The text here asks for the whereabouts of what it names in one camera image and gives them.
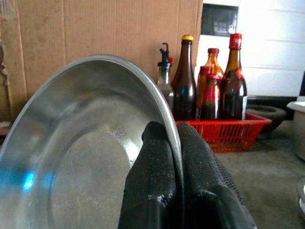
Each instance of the cardboard box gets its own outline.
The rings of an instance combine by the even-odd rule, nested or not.
[[[196,62],[202,0],[1,0],[0,5],[13,119],[52,74],[87,55],[124,57],[156,81],[159,49],[168,42],[173,78],[181,36],[191,33]]]

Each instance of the stainless steel bowl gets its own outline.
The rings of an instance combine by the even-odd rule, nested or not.
[[[126,175],[150,121],[175,122],[155,83],[111,55],[73,62],[26,104],[0,153],[0,228],[116,228]]]

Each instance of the bottle label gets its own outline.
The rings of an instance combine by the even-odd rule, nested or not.
[[[236,71],[236,75],[239,79],[243,79],[244,78],[244,75],[242,74],[242,69],[239,68],[237,71]]]
[[[243,97],[243,113],[242,113],[242,120],[245,120],[245,119],[246,119],[247,100],[248,100],[248,96],[244,96],[244,97]]]
[[[203,94],[203,102],[220,98],[220,92],[216,86],[206,86]]]
[[[242,38],[239,36],[231,36],[230,37],[230,49],[241,49],[242,48]]]

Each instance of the red label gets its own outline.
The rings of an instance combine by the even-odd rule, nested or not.
[[[242,74],[242,69],[241,68],[239,68],[236,71],[236,75],[238,76],[239,79],[243,79],[244,78],[244,75]]]
[[[215,86],[207,86],[204,89],[204,94],[203,94],[203,103],[206,101],[211,101],[211,100],[219,100],[220,99],[220,92],[218,87]]]
[[[230,36],[230,49],[241,49],[242,48],[242,37],[232,34]]]

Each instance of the brown glass bottle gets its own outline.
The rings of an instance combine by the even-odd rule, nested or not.
[[[217,73],[206,76],[204,88],[203,106],[201,111],[202,120],[220,119],[220,77]]]
[[[230,35],[229,60],[221,81],[222,116],[224,119],[245,119],[247,87],[240,61],[242,35]]]
[[[182,37],[180,59],[172,82],[175,120],[193,120],[195,118],[196,84],[192,69],[192,40],[191,35]]]
[[[195,119],[201,119],[201,109],[203,105],[203,94],[206,85],[206,76],[210,74],[212,68],[210,66],[201,66],[198,74],[197,97],[196,97],[196,115]]]
[[[224,72],[221,69],[217,57],[218,57],[219,49],[216,48],[209,48],[208,49],[208,61],[206,62],[205,66],[210,66],[212,68],[211,73],[216,73],[222,79],[224,76]]]

